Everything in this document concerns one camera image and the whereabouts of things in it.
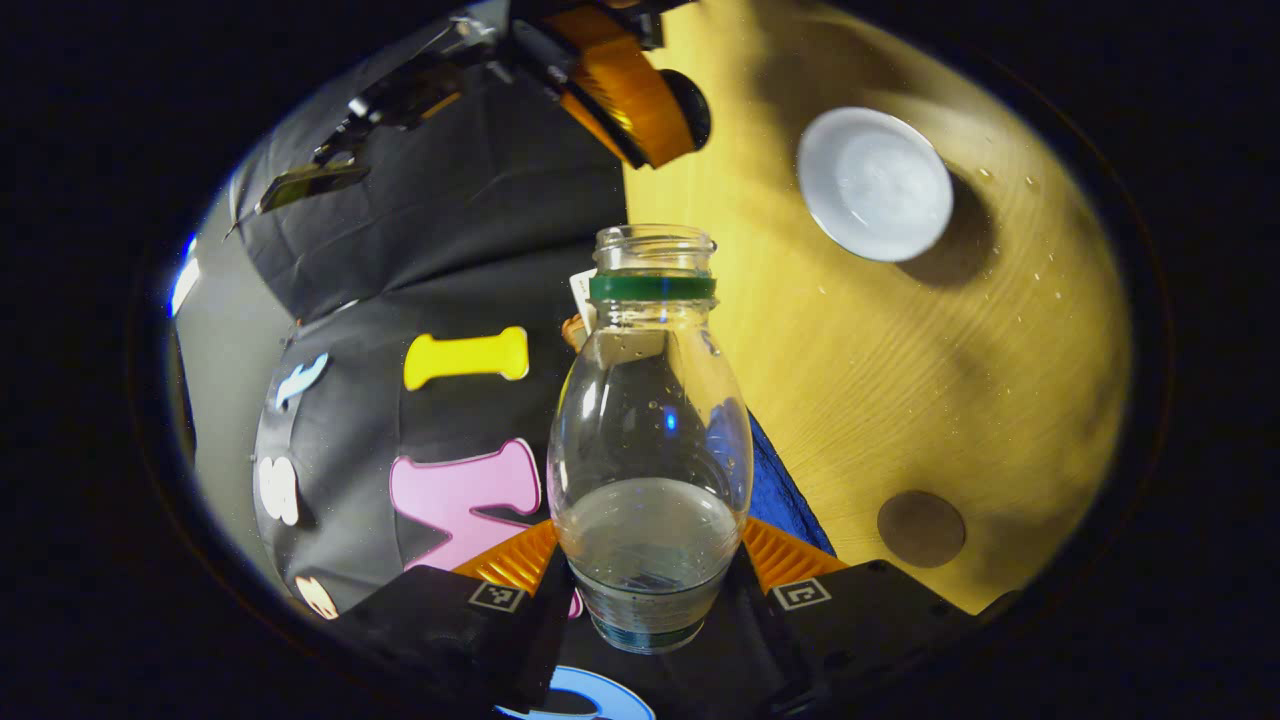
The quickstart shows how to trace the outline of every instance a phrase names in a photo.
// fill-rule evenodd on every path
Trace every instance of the light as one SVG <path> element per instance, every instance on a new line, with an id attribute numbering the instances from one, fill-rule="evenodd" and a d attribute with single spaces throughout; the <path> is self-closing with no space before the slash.
<path id="1" fill-rule="evenodd" d="M 596 392 L 596 384 L 591 383 L 590 386 L 588 386 L 586 392 L 582 393 L 584 420 L 591 416 L 591 410 L 595 410 L 595 392 Z"/>
<path id="2" fill-rule="evenodd" d="M 178 273 L 178 282 L 173 286 L 173 297 L 169 299 L 170 318 L 178 315 L 178 307 L 182 307 L 182 301 L 187 300 L 187 293 L 196 286 L 197 279 L 200 279 L 200 260 L 192 258 L 182 269 L 182 273 Z"/>

